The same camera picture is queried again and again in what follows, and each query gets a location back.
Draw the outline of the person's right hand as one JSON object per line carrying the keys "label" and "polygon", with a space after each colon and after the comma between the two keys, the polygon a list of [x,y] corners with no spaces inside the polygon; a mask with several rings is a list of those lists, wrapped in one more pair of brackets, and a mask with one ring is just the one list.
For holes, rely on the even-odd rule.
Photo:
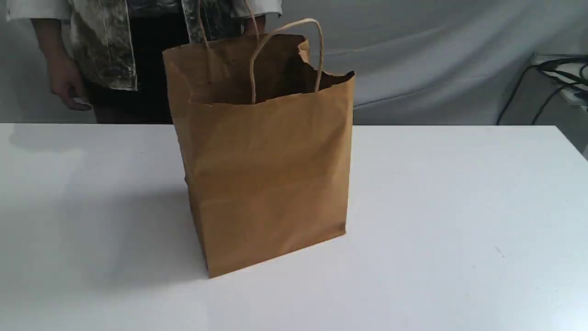
{"label": "person's right hand", "polygon": [[82,75],[76,62],[66,53],[47,54],[46,65],[50,91],[65,107],[75,111],[90,111]]}

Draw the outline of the person's right forearm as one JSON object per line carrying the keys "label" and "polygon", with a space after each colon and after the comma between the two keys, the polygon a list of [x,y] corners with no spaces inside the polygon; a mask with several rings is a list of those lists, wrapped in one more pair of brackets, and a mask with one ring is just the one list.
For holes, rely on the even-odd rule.
{"label": "person's right forearm", "polygon": [[45,59],[62,58],[67,55],[62,39],[62,23],[57,19],[31,19],[38,46]]}

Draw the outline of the person's left forearm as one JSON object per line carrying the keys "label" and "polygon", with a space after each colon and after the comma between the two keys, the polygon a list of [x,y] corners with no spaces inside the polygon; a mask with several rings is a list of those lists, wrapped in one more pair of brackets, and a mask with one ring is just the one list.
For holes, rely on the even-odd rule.
{"label": "person's left forearm", "polygon": [[266,15],[245,17],[241,20],[243,35],[262,35],[266,29]]}

